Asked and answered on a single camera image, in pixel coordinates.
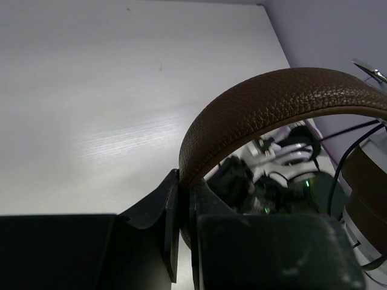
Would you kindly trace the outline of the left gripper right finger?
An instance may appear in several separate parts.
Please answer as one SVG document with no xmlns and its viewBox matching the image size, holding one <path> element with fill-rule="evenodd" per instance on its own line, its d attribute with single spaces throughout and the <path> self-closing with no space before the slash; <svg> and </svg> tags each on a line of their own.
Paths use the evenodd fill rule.
<svg viewBox="0 0 387 290">
<path fill-rule="evenodd" d="M 335 219 L 241 215 L 205 182 L 189 197 L 196 289 L 365 289 L 360 265 Z"/>
</svg>

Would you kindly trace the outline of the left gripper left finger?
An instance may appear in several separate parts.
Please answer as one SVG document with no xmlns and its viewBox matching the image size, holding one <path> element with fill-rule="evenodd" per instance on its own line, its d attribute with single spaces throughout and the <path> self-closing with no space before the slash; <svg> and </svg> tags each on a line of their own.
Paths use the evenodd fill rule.
<svg viewBox="0 0 387 290">
<path fill-rule="evenodd" d="M 2 289 L 170 289 L 178 170 L 120 214 L 1 218 Z"/>
</svg>

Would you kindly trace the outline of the brown silver headphones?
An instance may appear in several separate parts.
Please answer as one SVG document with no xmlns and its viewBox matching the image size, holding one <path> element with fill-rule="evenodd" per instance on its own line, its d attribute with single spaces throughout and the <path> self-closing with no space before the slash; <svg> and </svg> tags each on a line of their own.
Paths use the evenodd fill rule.
<svg viewBox="0 0 387 290">
<path fill-rule="evenodd" d="M 289 68 L 237 84 L 208 104 L 193 121 L 179 154 L 180 185 L 188 191 L 238 147 L 279 127 L 329 115 L 386 121 L 386 94 L 360 79 L 325 68 Z M 351 188 L 344 212 L 366 270 L 386 262 L 386 170 L 359 146 L 351 146 L 338 170 Z"/>
</svg>

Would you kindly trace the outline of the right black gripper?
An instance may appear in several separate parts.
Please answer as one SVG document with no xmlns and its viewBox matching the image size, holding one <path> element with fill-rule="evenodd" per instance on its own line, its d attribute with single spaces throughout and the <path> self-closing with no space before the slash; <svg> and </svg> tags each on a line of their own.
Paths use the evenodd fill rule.
<svg viewBox="0 0 387 290">
<path fill-rule="evenodd" d="M 239 214 L 275 214 L 290 212 L 290 191 L 263 174 L 257 181 L 246 162 L 236 156 L 218 164 L 208 179 L 214 194 Z"/>
</svg>

